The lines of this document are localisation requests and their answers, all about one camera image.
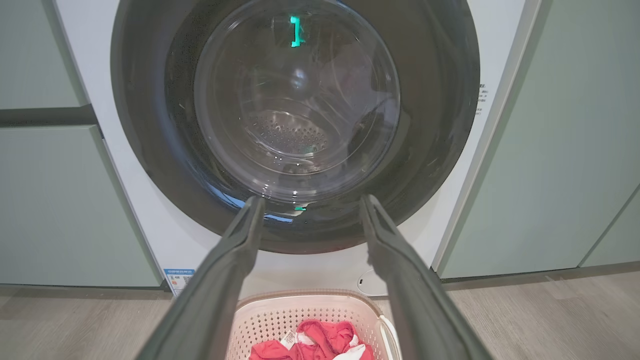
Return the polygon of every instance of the washing machine door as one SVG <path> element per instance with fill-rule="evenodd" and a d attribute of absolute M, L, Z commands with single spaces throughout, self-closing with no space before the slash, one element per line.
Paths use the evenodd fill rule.
<path fill-rule="evenodd" d="M 400 224 L 438 190 L 476 111 L 465 0 L 123 0 L 112 81 L 157 187 L 221 234 L 266 199 L 261 248 L 364 242 L 358 201 Z"/>

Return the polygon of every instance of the washing machine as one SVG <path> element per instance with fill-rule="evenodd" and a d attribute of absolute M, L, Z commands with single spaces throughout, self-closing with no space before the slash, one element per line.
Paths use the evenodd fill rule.
<path fill-rule="evenodd" d="M 57 0 L 111 160 L 178 295 L 264 197 L 241 296 L 384 295 L 358 201 L 431 265 L 466 199 L 539 1 Z"/>

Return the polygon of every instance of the white laundry basket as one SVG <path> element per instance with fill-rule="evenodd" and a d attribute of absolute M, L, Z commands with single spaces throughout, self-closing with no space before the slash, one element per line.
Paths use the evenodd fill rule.
<path fill-rule="evenodd" d="M 244 299 L 231 327 L 227 360 L 246 360 L 251 347 L 281 340 L 308 319 L 351 322 L 360 339 L 371 346 L 376 360 L 400 360 L 394 326 L 369 299 L 346 290 L 268 293 Z"/>

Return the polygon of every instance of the green cabinet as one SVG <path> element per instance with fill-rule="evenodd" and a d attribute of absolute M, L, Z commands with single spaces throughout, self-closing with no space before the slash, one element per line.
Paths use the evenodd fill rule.
<path fill-rule="evenodd" d="M 88 104 L 52 1 L 0 1 L 0 110 Z"/>
<path fill-rule="evenodd" d="M 640 2 L 543 8 L 441 277 L 576 267 L 640 183 Z M 638 228 L 627 211 L 621 233 Z"/>
<path fill-rule="evenodd" d="M 640 195 L 636 188 L 625 207 L 593 246 L 581 266 L 640 261 Z"/>
<path fill-rule="evenodd" d="M 0 283 L 160 285 L 97 126 L 0 128 Z"/>

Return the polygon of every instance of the sticker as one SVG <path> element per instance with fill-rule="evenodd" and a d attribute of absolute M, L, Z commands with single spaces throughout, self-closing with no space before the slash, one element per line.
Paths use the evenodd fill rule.
<path fill-rule="evenodd" d="M 195 270 L 193 269 L 165 269 L 164 273 L 166 274 L 166 282 L 171 286 L 171 290 L 175 296 L 180 295 L 184 290 L 184 287 L 187 286 L 189 280 L 191 280 L 193 273 Z"/>
<path fill-rule="evenodd" d="M 289 332 L 280 340 L 280 343 L 287 348 L 287 350 L 291 350 L 293 345 L 296 343 L 296 333 L 289 330 Z"/>

